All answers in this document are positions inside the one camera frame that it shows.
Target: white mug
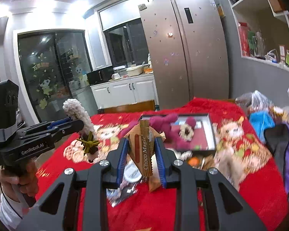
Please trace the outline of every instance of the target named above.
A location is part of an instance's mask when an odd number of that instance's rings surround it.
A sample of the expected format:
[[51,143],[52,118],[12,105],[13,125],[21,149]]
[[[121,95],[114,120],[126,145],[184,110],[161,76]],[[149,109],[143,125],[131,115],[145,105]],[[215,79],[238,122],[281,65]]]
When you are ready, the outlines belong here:
[[120,75],[119,73],[114,73],[112,76],[111,76],[112,79],[119,79],[120,78]]

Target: human hand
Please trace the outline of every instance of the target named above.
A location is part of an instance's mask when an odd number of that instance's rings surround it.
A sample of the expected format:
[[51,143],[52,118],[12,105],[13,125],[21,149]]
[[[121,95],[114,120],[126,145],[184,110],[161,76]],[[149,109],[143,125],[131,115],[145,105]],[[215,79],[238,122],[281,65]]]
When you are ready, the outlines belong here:
[[26,170],[27,173],[21,177],[18,177],[5,169],[0,170],[2,190],[5,195],[13,201],[19,202],[19,199],[12,188],[12,184],[20,184],[20,192],[27,194],[30,197],[34,197],[39,191],[38,178],[36,177],[37,168],[33,160],[28,162]]

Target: white fluffy toy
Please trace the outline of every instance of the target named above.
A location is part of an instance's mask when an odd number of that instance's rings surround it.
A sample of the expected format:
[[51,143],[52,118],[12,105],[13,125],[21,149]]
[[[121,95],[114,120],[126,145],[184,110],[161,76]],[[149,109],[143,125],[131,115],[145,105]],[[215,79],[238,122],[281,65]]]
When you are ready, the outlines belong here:
[[99,141],[96,141],[97,135],[94,130],[94,125],[91,122],[90,116],[81,103],[76,99],[67,99],[63,103],[63,110],[67,116],[73,120],[82,120],[84,127],[79,131],[80,139],[77,139],[83,143],[84,153],[88,156],[89,162],[93,162],[98,157],[97,145]]

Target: screw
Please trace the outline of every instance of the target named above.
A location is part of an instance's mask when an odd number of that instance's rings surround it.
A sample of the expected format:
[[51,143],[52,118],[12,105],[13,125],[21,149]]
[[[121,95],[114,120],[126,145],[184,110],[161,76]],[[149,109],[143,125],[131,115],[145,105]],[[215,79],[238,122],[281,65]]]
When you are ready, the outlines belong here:
[[73,172],[74,172],[74,169],[72,169],[71,167],[66,168],[65,171],[64,171],[64,173],[66,175],[71,175]]
[[218,170],[217,170],[216,168],[214,168],[214,167],[209,168],[209,173],[210,173],[210,174],[216,175],[217,172],[218,172]]
[[105,167],[105,166],[108,166],[108,165],[109,165],[109,161],[107,161],[107,160],[101,160],[101,161],[99,162],[99,164],[100,164],[101,166]]
[[182,166],[182,165],[183,165],[183,161],[181,161],[181,160],[174,160],[174,161],[173,161],[173,164],[176,165],[176,166]]

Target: white sleeve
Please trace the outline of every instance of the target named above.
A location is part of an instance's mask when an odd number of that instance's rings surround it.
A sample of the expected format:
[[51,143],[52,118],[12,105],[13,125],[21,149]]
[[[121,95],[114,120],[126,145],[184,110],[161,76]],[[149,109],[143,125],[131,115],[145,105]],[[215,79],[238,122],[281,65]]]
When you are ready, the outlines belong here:
[[[11,206],[17,211],[17,213],[23,217],[22,205],[20,202],[15,202],[9,197],[5,196]],[[0,220],[9,230],[15,230],[19,225],[21,218],[13,211],[9,206],[3,194],[1,194],[1,203],[0,203]]]

